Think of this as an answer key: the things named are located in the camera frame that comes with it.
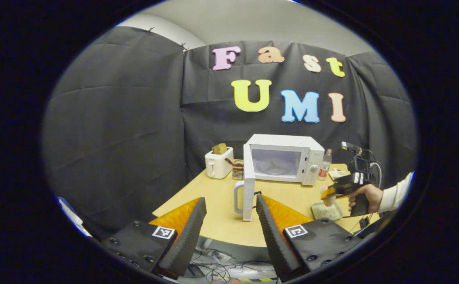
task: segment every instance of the plastic bottle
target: plastic bottle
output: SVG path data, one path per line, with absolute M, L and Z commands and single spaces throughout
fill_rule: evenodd
M 319 176 L 317 177 L 318 180 L 325 180 L 327 176 L 327 171 L 329 170 L 329 166 L 331 165 L 333 156 L 331 149 L 326 151 L 321 163 L 321 168 L 319 169 Z

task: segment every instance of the wooden table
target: wooden table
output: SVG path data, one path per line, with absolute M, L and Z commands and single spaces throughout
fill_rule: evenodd
M 329 170 L 335 168 L 347 171 L 345 164 L 332 164 Z M 204 197 L 207 213 L 200 232 L 202 237 L 242 246 L 266 247 L 256 210 L 253 209 L 252 221 L 243 221 L 242 215 L 234 211 L 233 186 L 237 181 L 233 179 L 231 172 L 224 179 L 215 179 L 206 176 L 204 170 L 152 214 L 161 216 L 195 198 Z M 332 183 L 329 176 L 323 181 L 317 180 L 313 186 L 296 182 L 256 180 L 255 191 L 261 191 L 263 195 L 315 219 L 311 206 L 313 203 L 321 202 L 319 189 L 323 185 L 332 185 Z M 350 216 L 348 198 L 337 199 L 337 202 L 343 210 L 343 215 Z M 354 232 L 360 228 L 361 217 L 342 218 L 335 222 L 345 230 Z M 378 219 L 378 214 L 373 214 L 370 223 Z

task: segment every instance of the white sleeve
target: white sleeve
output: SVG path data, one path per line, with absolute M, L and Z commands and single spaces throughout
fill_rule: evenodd
M 404 180 L 398 182 L 394 187 L 384 189 L 382 201 L 378 209 L 379 213 L 394 210 L 401 204 L 401 200 L 410 186 L 413 175 L 414 173 L 411 172 Z

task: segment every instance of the white microwave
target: white microwave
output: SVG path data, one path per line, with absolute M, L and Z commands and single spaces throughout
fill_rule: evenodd
M 234 187 L 235 212 L 251 220 L 256 179 L 301 182 L 314 185 L 324 148 L 312 137 L 254 134 L 244 144 L 244 180 Z M 244 187 L 242 207 L 237 207 L 237 190 Z

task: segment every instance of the person's hand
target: person's hand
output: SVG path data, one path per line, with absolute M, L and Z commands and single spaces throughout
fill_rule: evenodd
M 356 204 L 356 196 L 359 194 L 365 194 L 368 200 L 368 213 L 377 213 L 380 208 L 380 202 L 382 202 L 382 196 L 384 192 L 378 187 L 372 184 L 363 185 L 359 187 L 353 193 L 348 195 L 348 210 L 351 211 L 352 207 Z
M 212 282 L 210 282 L 210 284 L 222 284 L 222 282 L 213 280 Z M 226 284 L 242 284 L 242 282 L 238 279 L 229 279 L 229 281 L 226 282 Z

